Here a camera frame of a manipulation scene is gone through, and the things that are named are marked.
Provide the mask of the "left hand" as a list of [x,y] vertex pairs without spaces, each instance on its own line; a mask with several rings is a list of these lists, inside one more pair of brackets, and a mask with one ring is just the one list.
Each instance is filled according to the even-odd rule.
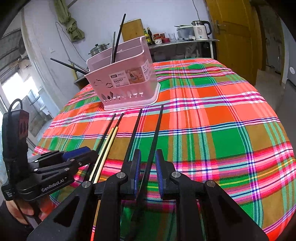
[[[23,200],[18,200],[16,204],[15,201],[4,201],[6,204],[6,207],[8,208],[9,213],[20,223],[27,224],[24,217],[22,216],[21,212],[24,215],[32,216],[34,215],[34,210],[30,206],[28,202],[25,202]],[[41,221],[43,221],[54,209],[54,205],[51,202],[49,196],[45,196],[41,198],[40,204],[39,204],[39,218]]]

